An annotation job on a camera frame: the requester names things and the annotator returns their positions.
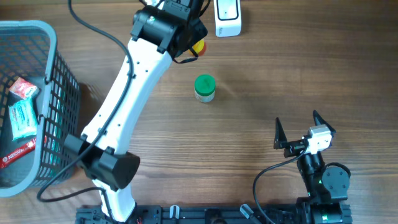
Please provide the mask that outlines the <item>green lid jar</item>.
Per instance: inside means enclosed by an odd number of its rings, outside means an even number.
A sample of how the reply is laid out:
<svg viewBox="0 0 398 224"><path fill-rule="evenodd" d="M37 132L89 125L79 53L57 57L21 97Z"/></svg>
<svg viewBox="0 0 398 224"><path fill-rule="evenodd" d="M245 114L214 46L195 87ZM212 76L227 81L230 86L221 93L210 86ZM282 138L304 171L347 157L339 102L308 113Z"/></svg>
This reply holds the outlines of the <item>green lid jar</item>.
<svg viewBox="0 0 398 224"><path fill-rule="evenodd" d="M209 103L215 97L216 81L209 74L197 77L194 84L195 98L202 103Z"/></svg>

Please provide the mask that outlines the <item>red white small packet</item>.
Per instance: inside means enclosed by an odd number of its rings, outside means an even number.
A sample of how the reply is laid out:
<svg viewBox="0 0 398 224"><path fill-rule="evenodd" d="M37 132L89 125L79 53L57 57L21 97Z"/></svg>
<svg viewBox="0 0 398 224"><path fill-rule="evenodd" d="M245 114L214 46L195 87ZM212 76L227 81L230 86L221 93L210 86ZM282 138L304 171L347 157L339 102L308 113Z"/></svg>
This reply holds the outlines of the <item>red white small packet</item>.
<svg viewBox="0 0 398 224"><path fill-rule="evenodd" d="M35 98L40 93L40 88L31 82L19 77L9 88L9 91L18 100Z"/></svg>

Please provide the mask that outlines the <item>red Nescafe stick sachet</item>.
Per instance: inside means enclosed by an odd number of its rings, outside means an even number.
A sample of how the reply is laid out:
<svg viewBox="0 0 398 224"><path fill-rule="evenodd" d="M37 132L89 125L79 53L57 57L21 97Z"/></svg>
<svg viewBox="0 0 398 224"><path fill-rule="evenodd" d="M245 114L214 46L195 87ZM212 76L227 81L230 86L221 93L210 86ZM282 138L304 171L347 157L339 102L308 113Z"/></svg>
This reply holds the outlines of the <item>red Nescafe stick sachet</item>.
<svg viewBox="0 0 398 224"><path fill-rule="evenodd" d="M37 146L37 138L24 139L24 143L1 158L1 169L6 169L14 163L33 164L34 151Z"/></svg>

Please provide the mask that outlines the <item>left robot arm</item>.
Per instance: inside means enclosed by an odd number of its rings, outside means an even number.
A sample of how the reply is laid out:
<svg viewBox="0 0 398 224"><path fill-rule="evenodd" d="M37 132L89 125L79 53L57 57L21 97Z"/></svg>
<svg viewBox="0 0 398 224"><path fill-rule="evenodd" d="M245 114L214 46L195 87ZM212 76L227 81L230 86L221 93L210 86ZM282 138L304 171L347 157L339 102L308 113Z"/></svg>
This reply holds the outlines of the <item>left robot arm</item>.
<svg viewBox="0 0 398 224"><path fill-rule="evenodd" d="M101 192L101 217L127 222L136 209L131 193L140 158L128 151L139 115L159 78L208 33L201 21L209 1L159 1L133 17L126 58L108 95L80 136L65 150Z"/></svg>

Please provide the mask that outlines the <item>teal tissue pack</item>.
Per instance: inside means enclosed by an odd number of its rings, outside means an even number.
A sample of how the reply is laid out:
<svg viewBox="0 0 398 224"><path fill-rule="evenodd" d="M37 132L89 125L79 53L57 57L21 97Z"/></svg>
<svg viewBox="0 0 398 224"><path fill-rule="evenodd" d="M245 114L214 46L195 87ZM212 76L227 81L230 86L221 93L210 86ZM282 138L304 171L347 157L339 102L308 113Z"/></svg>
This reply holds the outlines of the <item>teal tissue pack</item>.
<svg viewBox="0 0 398 224"><path fill-rule="evenodd" d="M37 118L32 98L20 100L8 107L13 141L37 134Z"/></svg>

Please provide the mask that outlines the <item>red sauce bottle green cap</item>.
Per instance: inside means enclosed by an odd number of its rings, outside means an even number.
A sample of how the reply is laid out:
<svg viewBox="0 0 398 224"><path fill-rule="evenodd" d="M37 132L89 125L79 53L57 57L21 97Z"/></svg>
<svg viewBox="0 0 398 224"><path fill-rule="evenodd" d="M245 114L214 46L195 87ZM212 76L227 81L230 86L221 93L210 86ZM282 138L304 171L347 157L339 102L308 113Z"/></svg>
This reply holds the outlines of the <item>red sauce bottle green cap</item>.
<svg viewBox="0 0 398 224"><path fill-rule="evenodd" d="M202 56L206 52L206 42L204 39L199 40L192 46L192 49L196 52L198 56Z"/></svg>

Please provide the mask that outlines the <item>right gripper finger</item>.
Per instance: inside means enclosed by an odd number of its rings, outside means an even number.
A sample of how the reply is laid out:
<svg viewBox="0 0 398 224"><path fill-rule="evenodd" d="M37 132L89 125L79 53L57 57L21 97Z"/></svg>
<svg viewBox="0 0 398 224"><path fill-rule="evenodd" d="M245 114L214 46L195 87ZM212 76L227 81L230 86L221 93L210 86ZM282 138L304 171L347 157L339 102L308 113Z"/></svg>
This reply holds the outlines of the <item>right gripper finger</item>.
<svg viewBox="0 0 398 224"><path fill-rule="evenodd" d="M280 119L275 119L275 138L274 138L274 149L283 149L288 145L288 140L285 135L284 129L280 122Z"/></svg>
<svg viewBox="0 0 398 224"><path fill-rule="evenodd" d="M313 119L316 126L326 125L327 128L330 130L331 134L336 133L336 130L320 116L317 110L313 110Z"/></svg>

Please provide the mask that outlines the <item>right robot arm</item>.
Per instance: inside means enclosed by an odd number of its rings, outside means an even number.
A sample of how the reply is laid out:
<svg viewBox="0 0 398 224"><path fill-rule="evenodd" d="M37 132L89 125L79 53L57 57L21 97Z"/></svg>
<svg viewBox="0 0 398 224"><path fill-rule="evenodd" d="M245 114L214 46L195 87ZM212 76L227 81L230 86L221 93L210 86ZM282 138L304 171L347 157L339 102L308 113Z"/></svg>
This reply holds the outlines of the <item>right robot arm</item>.
<svg viewBox="0 0 398 224"><path fill-rule="evenodd" d="M279 118L275 119L274 149L283 149L284 157L294 157L308 196L297 199L301 223L352 223L348 199L350 170L338 162L326 164L322 151L332 145L336 130L317 111L315 125L296 141L288 141Z"/></svg>

